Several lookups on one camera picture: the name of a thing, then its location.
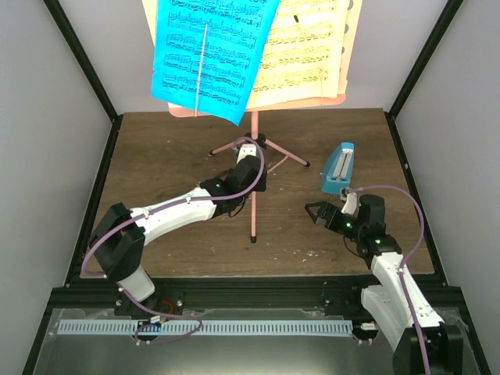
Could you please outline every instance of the music stand leg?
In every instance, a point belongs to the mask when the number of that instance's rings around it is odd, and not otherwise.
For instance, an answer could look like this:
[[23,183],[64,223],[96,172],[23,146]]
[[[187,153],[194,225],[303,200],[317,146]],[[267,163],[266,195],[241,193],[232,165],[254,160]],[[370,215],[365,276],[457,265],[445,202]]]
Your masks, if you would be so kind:
[[299,158],[297,155],[292,154],[288,150],[285,150],[281,146],[278,146],[276,143],[270,141],[269,139],[266,139],[266,145],[270,146],[271,148],[274,148],[278,152],[281,152],[283,155],[288,156],[290,159],[293,159],[296,162],[301,163],[303,166],[306,166],[306,167],[311,166],[311,164],[308,161],[306,161],[302,158]]
[[252,192],[252,230],[250,232],[250,242],[257,242],[257,193]]
[[232,147],[233,147],[233,145],[234,145],[234,146],[238,146],[238,145],[240,145],[240,144],[242,144],[242,143],[244,143],[244,142],[245,142],[245,141],[239,141],[237,144],[234,144],[234,142],[228,143],[227,145],[224,145],[224,146],[222,146],[222,147],[216,148],[215,150],[211,150],[211,151],[209,152],[209,155],[210,155],[210,156],[213,156],[213,155],[215,155],[215,154],[218,154],[219,152],[222,152],[222,151],[224,151],[224,150],[228,150],[228,149],[232,148]]

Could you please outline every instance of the blue metronome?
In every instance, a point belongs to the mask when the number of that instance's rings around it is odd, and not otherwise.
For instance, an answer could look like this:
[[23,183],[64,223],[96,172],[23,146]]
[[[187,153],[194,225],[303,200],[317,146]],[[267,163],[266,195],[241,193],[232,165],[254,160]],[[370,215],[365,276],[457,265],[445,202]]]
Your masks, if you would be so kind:
[[342,188],[351,184],[354,164],[353,143],[342,142],[328,158],[321,176],[321,191],[328,194],[340,194]]

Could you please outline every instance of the yellow sheet music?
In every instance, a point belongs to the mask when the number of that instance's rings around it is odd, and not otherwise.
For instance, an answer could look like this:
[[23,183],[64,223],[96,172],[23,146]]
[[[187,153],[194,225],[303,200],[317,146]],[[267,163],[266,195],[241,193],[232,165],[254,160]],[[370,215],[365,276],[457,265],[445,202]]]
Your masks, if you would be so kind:
[[349,0],[281,0],[248,108],[336,98]]

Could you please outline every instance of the black metal frame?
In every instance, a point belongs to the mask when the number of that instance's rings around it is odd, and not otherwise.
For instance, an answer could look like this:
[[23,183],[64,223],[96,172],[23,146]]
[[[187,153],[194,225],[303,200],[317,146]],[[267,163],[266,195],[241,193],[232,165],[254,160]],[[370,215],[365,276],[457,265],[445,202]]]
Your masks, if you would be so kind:
[[[430,33],[426,44],[416,60],[408,78],[400,90],[394,105],[385,113],[399,161],[402,165],[410,193],[421,205],[415,181],[405,151],[398,135],[396,117],[415,87],[430,57],[443,38],[445,31],[458,12],[463,0],[448,0],[439,20]],[[34,371],[41,349],[48,322],[53,309],[103,308],[114,309],[120,298],[116,285],[107,280],[80,278],[80,267],[87,249],[87,240],[95,221],[98,204],[101,199],[105,179],[120,132],[123,115],[118,115],[108,95],[91,65],[83,46],[78,40],[62,6],[58,0],[44,0],[55,23],[66,39],[71,51],[80,64],[82,71],[95,91],[104,110],[112,122],[108,141],[102,157],[98,175],[84,216],[76,248],[66,276],[66,286],[54,288],[42,317],[41,325],[34,340],[23,373]],[[458,287],[447,285],[445,272],[439,259],[430,228],[426,219],[425,240],[434,266],[434,273],[415,275],[427,300],[436,307],[456,307],[462,319],[469,325],[469,340],[474,348],[481,373],[491,373],[480,342],[470,319],[462,292]],[[370,318],[369,313],[360,304],[359,294],[362,288],[378,284],[373,275],[336,276],[336,277],[224,277],[224,278],[155,278],[155,284],[164,290],[181,293],[184,296],[184,308],[314,308],[322,306],[325,315],[343,316],[345,319],[361,321]]]

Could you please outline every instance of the blue sheet music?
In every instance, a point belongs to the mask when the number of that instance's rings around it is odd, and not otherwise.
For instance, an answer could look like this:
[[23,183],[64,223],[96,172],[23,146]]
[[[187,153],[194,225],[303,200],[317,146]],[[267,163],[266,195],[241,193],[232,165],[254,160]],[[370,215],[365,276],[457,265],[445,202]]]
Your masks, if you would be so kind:
[[239,125],[280,0],[159,0],[152,96]]

